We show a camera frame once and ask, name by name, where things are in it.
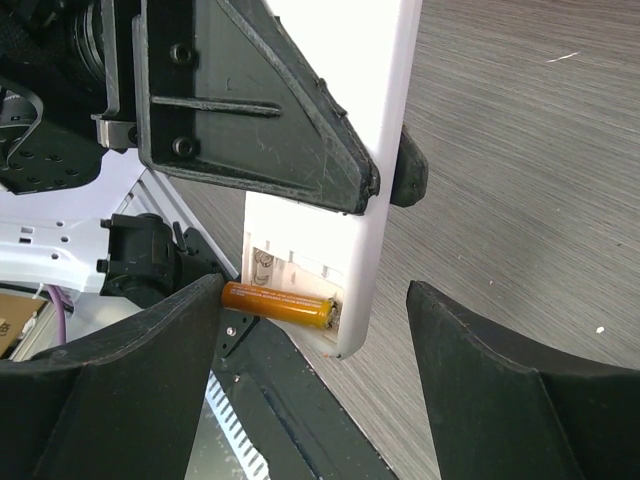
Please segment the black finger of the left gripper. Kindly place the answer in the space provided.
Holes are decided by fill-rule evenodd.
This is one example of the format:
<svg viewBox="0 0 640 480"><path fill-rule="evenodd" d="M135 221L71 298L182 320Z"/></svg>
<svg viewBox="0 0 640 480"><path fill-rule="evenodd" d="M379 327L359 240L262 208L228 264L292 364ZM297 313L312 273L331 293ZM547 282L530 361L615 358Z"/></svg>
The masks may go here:
<svg viewBox="0 0 640 480"><path fill-rule="evenodd" d="M380 174L262 1L145 1L133 22L138 153L177 178L361 215Z"/></svg>

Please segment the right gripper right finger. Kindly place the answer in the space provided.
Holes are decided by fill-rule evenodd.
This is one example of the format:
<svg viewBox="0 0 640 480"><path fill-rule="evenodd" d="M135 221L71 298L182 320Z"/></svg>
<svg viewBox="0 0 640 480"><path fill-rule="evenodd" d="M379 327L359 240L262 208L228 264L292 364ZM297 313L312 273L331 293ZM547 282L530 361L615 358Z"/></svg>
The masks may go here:
<svg viewBox="0 0 640 480"><path fill-rule="evenodd" d="M635 479L639 373L578 357L423 281L406 308L445 479Z"/></svg>

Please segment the white remote control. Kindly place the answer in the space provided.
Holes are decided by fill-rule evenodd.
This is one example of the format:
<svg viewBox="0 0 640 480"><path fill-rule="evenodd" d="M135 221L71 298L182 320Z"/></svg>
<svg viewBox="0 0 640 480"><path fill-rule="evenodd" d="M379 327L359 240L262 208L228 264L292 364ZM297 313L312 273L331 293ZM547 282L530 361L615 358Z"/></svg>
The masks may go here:
<svg viewBox="0 0 640 480"><path fill-rule="evenodd" d="M271 12L347 112L381 176L364 215L247 193L242 279L338 299L337 328L280 323L300 345L347 358L367 336L422 4L271 1Z"/></svg>

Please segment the orange battery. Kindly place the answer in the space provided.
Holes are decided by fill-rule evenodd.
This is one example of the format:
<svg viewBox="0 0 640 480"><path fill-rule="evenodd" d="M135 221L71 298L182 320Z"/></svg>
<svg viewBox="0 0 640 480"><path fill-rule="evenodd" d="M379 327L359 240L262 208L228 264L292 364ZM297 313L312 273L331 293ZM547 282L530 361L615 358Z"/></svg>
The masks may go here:
<svg viewBox="0 0 640 480"><path fill-rule="evenodd" d="M320 330L331 329L339 321L339 305L333 298L238 282L228 282L224 286L221 302L230 310Z"/></svg>

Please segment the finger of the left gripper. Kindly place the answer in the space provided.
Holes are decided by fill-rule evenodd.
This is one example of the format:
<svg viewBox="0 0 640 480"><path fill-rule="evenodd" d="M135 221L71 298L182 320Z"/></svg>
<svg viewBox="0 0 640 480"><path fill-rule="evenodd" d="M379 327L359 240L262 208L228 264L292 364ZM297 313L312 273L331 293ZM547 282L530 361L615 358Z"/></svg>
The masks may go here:
<svg viewBox="0 0 640 480"><path fill-rule="evenodd" d="M411 137L406 124L402 125L390 204L411 207L426 195L429 163L418 144Z"/></svg>

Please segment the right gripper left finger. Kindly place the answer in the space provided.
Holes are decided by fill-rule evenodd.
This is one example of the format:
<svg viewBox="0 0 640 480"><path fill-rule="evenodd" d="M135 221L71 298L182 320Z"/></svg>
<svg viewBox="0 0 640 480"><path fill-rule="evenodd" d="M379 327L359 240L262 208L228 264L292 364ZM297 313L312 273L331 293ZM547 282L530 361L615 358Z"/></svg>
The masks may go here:
<svg viewBox="0 0 640 480"><path fill-rule="evenodd" d="M1 364L5 479L185 476L221 317L220 275L21 362Z"/></svg>

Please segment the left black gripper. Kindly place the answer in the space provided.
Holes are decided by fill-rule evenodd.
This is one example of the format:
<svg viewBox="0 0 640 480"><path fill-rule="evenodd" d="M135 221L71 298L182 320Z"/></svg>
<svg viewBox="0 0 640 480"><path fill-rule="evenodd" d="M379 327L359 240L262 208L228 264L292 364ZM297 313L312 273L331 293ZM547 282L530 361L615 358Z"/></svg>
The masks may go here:
<svg viewBox="0 0 640 480"><path fill-rule="evenodd" d="M104 104L92 116L98 142L138 146L133 20L139 1L3 1L1 52L23 65L54 67Z"/></svg>

